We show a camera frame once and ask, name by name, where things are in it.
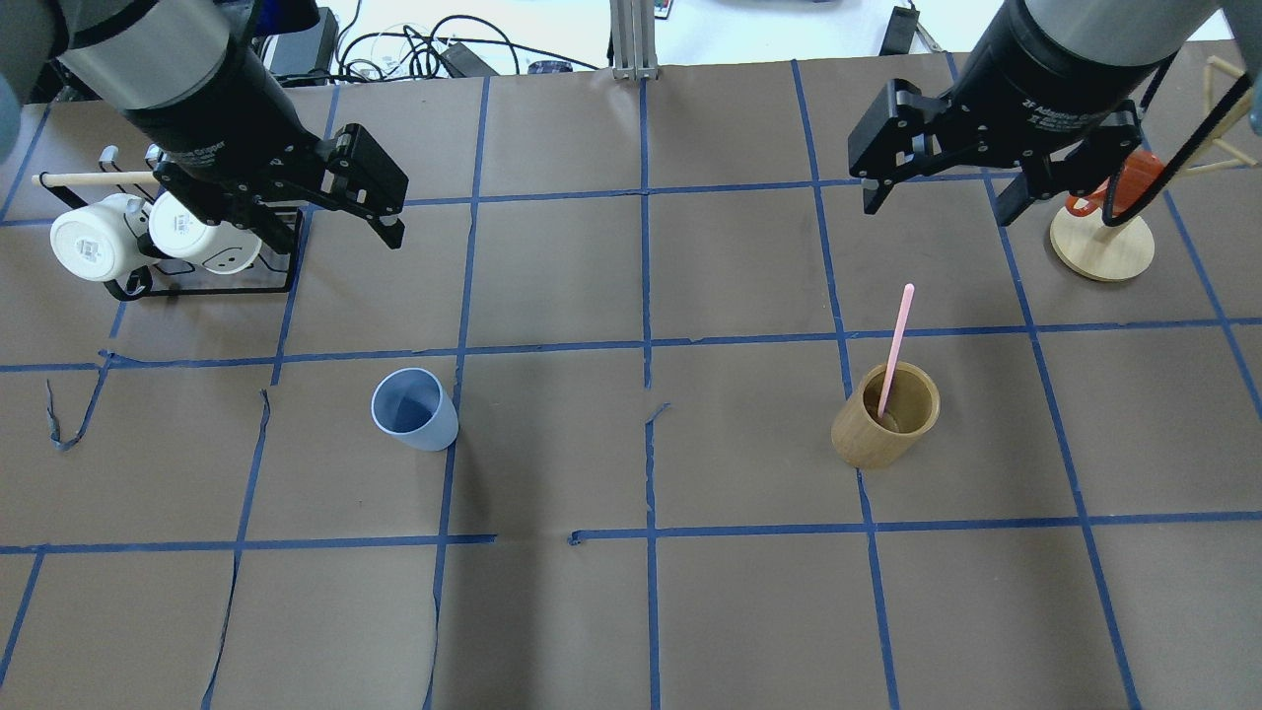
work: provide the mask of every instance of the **grid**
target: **grid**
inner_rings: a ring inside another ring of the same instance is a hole
[[[946,55],[946,62],[952,73],[955,73],[954,58]],[[289,353],[286,352],[286,338],[290,332],[292,319],[294,313],[294,301],[298,293],[298,281],[303,275],[303,261],[305,257],[305,248],[300,252],[295,269],[295,286],[289,293],[284,306],[284,317],[280,325],[280,333],[276,342],[276,349],[274,357],[257,357],[257,358],[225,358],[225,359],[208,359],[208,361],[138,361],[133,358],[122,357],[116,352],[103,349],[101,351],[102,361],[100,363],[93,362],[71,362],[71,363],[35,363],[35,364],[9,364],[0,366],[0,373],[52,373],[52,372],[67,372],[67,371],[82,371],[97,375],[96,388],[90,400],[87,412],[85,415],[83,425],[81,428],[81,434],[90,429],[92,422],[92,416],[96,409],[96,404],[102,388],[107,385],[111,373],[125,372],[125,371],[160,371],[160,370],[191,370],[191,368],[250,368],[250,367],[262,367],[271,370],[271,385],[278,386],[281,382],[281,376],[284,367],[292,363],[309,363],[309,362],[332,362],[332,361],[367,361],[367,359],[399,359],[399,358],[454,358],[454,381],[452,390],[452,399],[457,409],[461,406],[461,399],[464,386],[466,375],[466,358],[469,354],[509,354],[509,353],[522,353],[522,352],[562,352],[562,351],[583,351],[583,349],[640,349],[644,358],[644,386],[650,390],[654,383],[654,349],[658,348],[679,348],[679,347],[711,347],[711,346],[727,346],[727,344],[742,344],[742,343],[784,343],[784,342],[835,342],[838,351],[838,366],[840,368],[840,383],[843,392],[849,396],[852,383],[851,383],[851,363],[848,349],[851,343],[863,339],[880,339],[891,335],[891,330],[887,329],[848,329],[844,324],[840,299],[838,298],[838,280],[834,272],[834,253],[832,252],[832,242],[829,241],[829,224],[828,216],[825,213],[825,197],[824,188],[837,187],[837,185],[854,185],[858,180],[854,179],[822,179],[819,160],[817,155],[815,136],[811,129],[811,112],[808,105],[808,96],[804,88],[804,82],[801,77],[801,69],[798,62],[791,62],[791,76],[794,81],[794,92],[798,101],[798,111],[801,120],[803,139],[806,148],[806,154],[809,158],[810,166],[810,179],[809,180],[786,180],[786,182],[767,182],[767,183],[733,183],[733,184],[705,184],[705,185],[674,185],[674,187],[652,187],[650,183],[650,126],[649,126],[649,93],[652,91],[652,84],[641,81],[639,86],[637,101],[639,101],[639,137],[640,137],[640,182],[639,187],[628,187],[626,189],[602,189],[602,190],[578,190],[578,192],[549,192],[549,193],[522,193],[522,194],[496,194],[485,195],[482,194],[482,168],[483,168],[483,155],[486,148],[486,132],[487,132],[487,110],[491,96],[491,81],[483,79],[481,82],[481,96],[480,96],[480,110],[478,110],[478,127],[477,127],[477,141],[476,141],[476,156],[473,164],[473,179],[471,185],[471,192],[468,197],[432,197],[432,198],[416,198],[409,199],[409,206],[435,206],[435,204],[467,204],[469,209],[469,231],[467,240],[466,260],[464,260],[464,272],[463,272],[463,291],[461,300],[461,315],[459,315],[459,334],[458,342],[454,347],[433,347],[424,349],[376,349],[376,351],[345,351],[345,352],[303,352],[303,353]],[[324,134],[329,135],[336,125],[337,110],[339,101],[339,90],[334,88],[332,93],[332,102],[329,106]],[[27,149],[27,153],[21,160],[18,169],[18,175],[28,174],[30,165],[28,164],[35,146],[39,141],[40,134],[48,120],[49,111],[44,110],[40,116],[39,124],[35,127],[34,136]],[[991,207],[994,207],[994,180],[1002,179],[1003,173],[992,173],[988,170],[981,172],[968,172],[968,173],[949,173],[943,175],[935,175],[930,178],[917,178],[915,182],[950,182],[950,180],[974,180],[981,182],[984,188],[987,197],[989,198]],[[4,207],[0,208],[0,227],[18,227],[18,226],[42,226],[50,222],[50,219],[9,219],[5,221],[5,216],[9,211],[10,204],[14,202],[14,197],[20,185],[20,177],[14,180],[10,187]],[[664,194],[680,194],[680,193],[721,193],[721,192],[742,192],[742,190],[779,190],[779,189],[800,189],[809,188],[813,195],[815,207],[815,218],[818,222],[819,232],[819,247],[823,256],[825,279],[827,279],[827,291],[828,301],[830,306],[830,315],[834,327],[830,330],[820,332],[798,332],[798,333],[771,333],[771,334],[736,334],[736,335],[707,335],[698,338],[685,338],[685,337],[654,337],[652,334],[652,318],[651,318],[651,296],[652,288],[650,282],[650,243],[652,235],[650,233],[650,217],[654,204],[654,197]],[[606,197],[637,197],[640,204],[640,255],[641,255],[641,325],[642,337],[640,339],[616,339],[616,340],[569,340],[569,342],[551,342],[551,343],[524,343],[524,344],[482,344],[471,346],[468,343],[469,333],[469,309],[471,300],[473,296],[473,274],[476,269],[476,255],[477,255],[477,228],[478,228],[478,211],[480,206],[495,202],[525,202],[525,201],[550,201],[550,199],[574,199],[574,198],[606,198]],[[1051,422],[1055,430],[1056,444],[1060,450],[1063,459],[1065,483],[1069,486],[1075,515],[1074,516],[1059,516],[1059,517],[1030,517],[1030,518],[994,518],[994,520],[950,520],[950,521],[878,521],[873,516],[872,503],[868,497],[867,487],[864,484],[864,475],[862,472],[854,472],[856,489],[859,509],[862,513],[861,522],[840,522],[840,523],[800,523],[800,525],[734,525],[734,526],[689,526],[689,527],[659,527],[656,508],[658,508],[658,494],[656,494],[656,482],[655,482],[655,434],[658,428],[668,426],[669,420],[661,420],[659,422],[659,416],[664,415],[669,404],[660,406],[647,421],[644,422],[644,474],[645,474],[645,504],[646,515],[645,523],[642,528],[601,528],[601,530],[575,530],[569,535],[568,542],[572,546],[594,544],[599,545],[599,541],[610,540],[642,540],[646,550],[646,570],[645,570],[645,584],[647,595],[647,638],[649,638],[649,657],[646,658],[649,666],[649,699],[652,707],[663,706],[663,685],[661,685],[661,661],[660,661],[660,629],[659,629],[659,575],[658,575],[658,542],[663,538],[708,538],[708,537],[762,537],[762,536],[863,536],[867,544],[867,559],[871,575],[871,588],[875,604],[875,617],[877,622],[877,637],[880,642],[880,656],[881,666],[885,675],[885,686],[891,707],[900,707],[902,704],[900,701],[899,692],[899,670],[895,662],[895,648],[891,641],[890,629],[890,610],[886,607],[886,591],[881,567],[881,536],[882,533],[899,533],[899,532],[930,532],[930,531],[986,531],[986,530],[1022,530],[1022,528],[1076,528],[1080,531],[1083,545],[1085,546],[1087,556],[1090,562],[1095,591],[1099,598],[1099,605],[1103,612],[1104,620],[1108,627],[1108,637],[1112,643],[1112,651],[1117,663],[1117,673],[1121,676],[1122,687],[1126,694],[1127,704],[1131,707],[1140,707],[1142,700],[1142,687],[1137,687],[1132,672],[1129,668],[1129,662],[1127,657],[1127,649],[1123,643],[1122,633],[1118,628],[1118,622],[1116,619],[1112,598],[1109,594],[1108,585],[1108,570],[1104,567],[1100,555],[1097,550],[1094,531],[1098,527],[1108,526],[1164,526],[1164,525],[1177,525],[1177,523],[1225,523],[1225,522],[1256,522],[1262,521],[1262,511],[1243,509],[1243,511],[1225,511],[1225,512],[1174,512],[1174,513],[1138,513],[1138,515],[1114,515],[1114,516],[1092,516],[1089,513],[1087,501],[1083,496],[1082,488],[1078,482],[1078,474],[1074,465],[1073,453],[1070,450],[1069,439],[1065,434],[1064,422],[1061,420],[1060,409],[1058,406],[1056,391],[1053,383],[1053,378],[1049,373],[1049,367],[1045,359],[1042,342],[1040,339],[1041,334],[1045,333],[1059,333],[1059,332],[1102,332],[1102,330],[1164,330],[1164,329],[1182,329],[1182,328],[1196,328],[1203,329],[1208,333],[1219,330],[1227,339],[1227,343],[1233,354],[1235,366],[1238,368],[1239,385],[1247,391],[1248,397],[1254,409],[1254,414],[1258,419],[1262,419],[1262,399],[1259,399],[1258,388],[1253,376],[1249,371],[1249,366],[1246,359],[1246,354],[1238,342],[1234,325],[1256,325],[1262,324],[1262,318],[1259,317],[1235,317],[1230,318],[1227,314],[1223,304],[1215,294],[1214,285],[1210,280],[1209,271],[1203,264],[1196,246],[1182,221],[1179,207],[1175,203],[1174,197],[1167,192],[1165,194],[1165,203],[1171,213],[1175,224],[1179,230],[1179,236],[1188,250],[1188,253],[1195,266],[1196,274],[1203,284],[1206,296],[1213,306],[1214,318],[1196,318],[1196,319],[1169,319],[1169,320],[1138,320],[1138,322],[1080,322],[1080,323],[1046,323],[1041,324],[1035,320],[1029,298],[1025,291],[1021,272],[1017,265],[1016,255],[1013,253],[1012,243],[1008,238],[1008,232],[1005,227],[997,227],[997,236],[1002,246],[1002,251],[1006,259],[1006,264],[1011,275],[1012,288],[1015,289],[1017,301],[1020,304],[1020,311],[1022,323],[1012,325],[967,325],[967,327],[921,327],[921,328],[909,328],[907,335],[914,338],[938,338],[938,337],[955,337],[955,335],[984,335],[984,334],[1023,334],[1029,339],[1029,346],[1034,354],[1035,366],[1037,368],[1040,385],[1042,393],[1046,399],[1047,412],[1051,417]],[[317,211],[314,207],[307,207],[307,216],[310,217],[313,212]],[[304,233],[302,235],[302,242],[307,243],[309,236],[310,223],[313,219],[308,218],[304,221]],[[126,304],[120,304],[117,306],[117,313],[115,315],[112,327],[110,329],[110,337],[114,338],[120,332],[120,327],[126,320]],[[452,448],[447,453],[445,463],[443,467],[443,487],[442,487],[442,506],[440,517],[438,523],[437,535],[423,535],[423,536],[390,536],[390,537],[358,537],[358,538],[323,538],[323,540],[307,540],[307,538],[285,538],[285,540],[247,540],[246,532],[250,523],[250,515],[254,503],[255,487],[259,479],[259,470],[262,462],[264,451],[266,448],[268,425],[270,419],[270,407],[268,404],[266,393],[262,396],[261,415],[259,420],[259,434],[256,445],[254,448],[254,455],[249,469],[249,477],[245,489],[245,498],[240,509],[240,522],[237,526],[237,533],[235,540],[203,540],[203,541],[188,541],[188,542],[138,542],[138,544],[56,544],[56,545],[30,545],[30,546],[5,546],[0,547],[0,555],[3,556],[21,556],[29,557],[30,573],[24,586],[21,600],[14,619],[11,631],[8,636],[8,643],[5,646],[5,652],[3,660],[0,660],[0,685],[4,684],[5,675],[9,670],[10,662],[15,653],[15,649],[20,647],[21,643],[21,629],[27,610],[32,603],[32,599],[39,594],[39,578],[40,570],[49,556],[54,555],[71,555],[71,554],[120,554],[120,552],[182,552],[182,551],[223,551],[232,552],[232,570],[233,580],[232,589],[236,586],[236,575],[240,570],[241,556],[245,551],[259,551],[259,550],[307,550],[307,549],[369,549],[369,547],[406,547],[406,546],[424,546],[433,547],[435,551],[435,566],[433,576],[433,603],[435,608],[435,615],[442,619],[443,609],[443,595],[444,595],[444,574],[447,566],[447,555],[451,546],[466,546],[466,545],[495,545],[497,541],[496,531],[487,531],[481,535],[453,535],[451,533],[451,517],[453,506],[453,489],[456,478],[456,464],[457,464],[457,448]],[[228,618],[225,618],[222,634],[228,633]],[[424,705],[427,710],[433,706],[433,678],[430,678],[430,689],[425,695]],[[203,706],[209,706],[215,691],[215,676],[212,675],[209,685],[207,686],[206,695],[203,697]]]

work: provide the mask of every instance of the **power adapter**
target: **power adapter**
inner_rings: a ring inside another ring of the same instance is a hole
[[[890,25],[885,28],[885,39],[881,40],[881,55],[910,53],[911,39],[916,37],[919,23],[920,10],[895,8],[890,13]]]

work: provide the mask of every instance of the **wooden dowel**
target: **wooden dowel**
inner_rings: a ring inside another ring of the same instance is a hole
[[[130,173],[40,173],[30,175],[30,182],[42,187],[81,187],[93,184],[158,184],[158,178],[145,170]]]

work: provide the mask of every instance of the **plastic cup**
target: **plastic cup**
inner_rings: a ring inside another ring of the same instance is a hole
[[[442,451],[456,441],[456,406],[434,373],[404,368],[372,391],[372,424],[422,451]]]
[[[933,429],[941,409],[934,381],[920,368],[900,362],[895,366],[885,416],[877,422],[883,380],[885,364],[872,368],[833,421],[833,449],[859,469],[892,464]]]

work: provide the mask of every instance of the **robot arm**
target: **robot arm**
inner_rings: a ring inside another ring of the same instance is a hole
[[[998,199],[1005,224],[1035,201],[1095,189],[1143,139],[1127,96],[1217,5],[1005,0],[954,86],[934,98],[891,79],[851,132],[863,211],[900,182],[959,164],[1021,168]]]
[[[167,159],[154,174],[206,223],[228,221],[288,253],[295,235],[266,204],[303,199],[361,217],[387,246],[401,245],[398,214],[408,177],[363,126],[350,124],[328,140],[304,129],[280,84],[211,0],[10,1],[52,25],[42,54],[28,43],[27,62],[34,55],[38,69],[59,54],[160,145]],[[5,40],[27,29],[8,18],[5,26]],[[0,71],[21,88],[16,61]]]

